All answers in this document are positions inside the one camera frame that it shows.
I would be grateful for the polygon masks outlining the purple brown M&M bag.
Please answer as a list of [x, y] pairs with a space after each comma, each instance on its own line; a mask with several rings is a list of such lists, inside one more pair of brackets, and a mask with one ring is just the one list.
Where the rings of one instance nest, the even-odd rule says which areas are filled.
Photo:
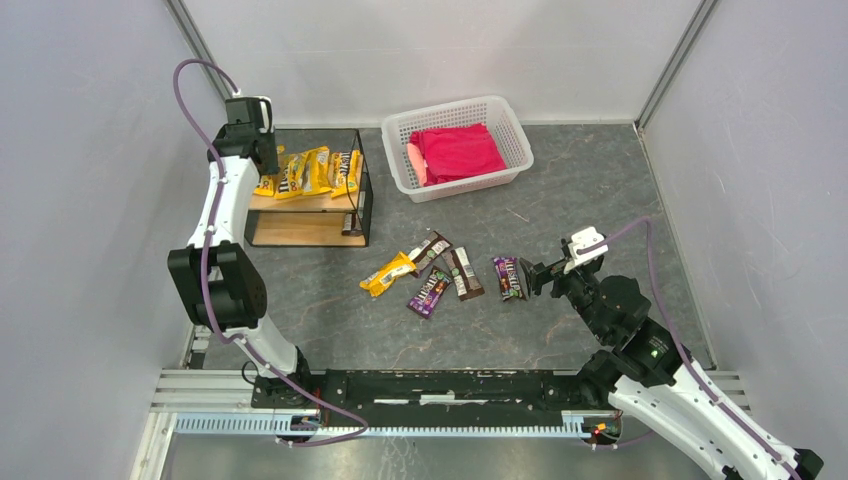
[[519, 261], [516, 257], [496, 256], [492, 259], [498, 278], [501, 300], [526, 300], [521, 283]]

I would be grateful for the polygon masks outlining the yellow M&M bag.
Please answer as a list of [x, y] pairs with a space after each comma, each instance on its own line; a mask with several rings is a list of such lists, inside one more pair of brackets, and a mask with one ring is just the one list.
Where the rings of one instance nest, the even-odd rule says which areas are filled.
[[283, 155], [279, 158], [280, 174], [274, 192], [275, 200], [288, 200], [302, 192], [302, 177], [307, 156], [305, 153]]
[[276, 146], [276, 173], [263, 174], [260, 176], [259, 182], [253, 191], [254, 195], [261, 197], [273, 197], [276, 194], [278, 185], [282, 181], [284, 167], [282, 166], [282, 158], [285, 152], [284, 145]]

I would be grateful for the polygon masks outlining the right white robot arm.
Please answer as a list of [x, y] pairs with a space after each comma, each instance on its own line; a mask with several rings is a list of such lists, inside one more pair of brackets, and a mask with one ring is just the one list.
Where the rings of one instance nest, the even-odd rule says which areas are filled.
[[823, 459], [768, 433], [708, 377], [672, 332], [649, 315], [636, 279], [596, 274], [604, 257], [564, 258], [546, 265], [521, 259], [529, 293], [546, 285], [565, 298], [602, 348], [578, 377], [588, 399], [638, 419], [712, 479], [814, 479]]

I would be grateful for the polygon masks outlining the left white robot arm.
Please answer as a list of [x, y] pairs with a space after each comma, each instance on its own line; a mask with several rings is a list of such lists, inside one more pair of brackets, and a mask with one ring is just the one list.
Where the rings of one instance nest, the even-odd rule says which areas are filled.
[[271, 321], [266, 285], [242, 243], [261, 175], [278, 171], [271, 101], [226, 101], [227, 121], [209, 142], [209, 183], [197, 226], [167, 267], [189, 320], [237, 346], [259, 376], [302, 393], [308, 364]]

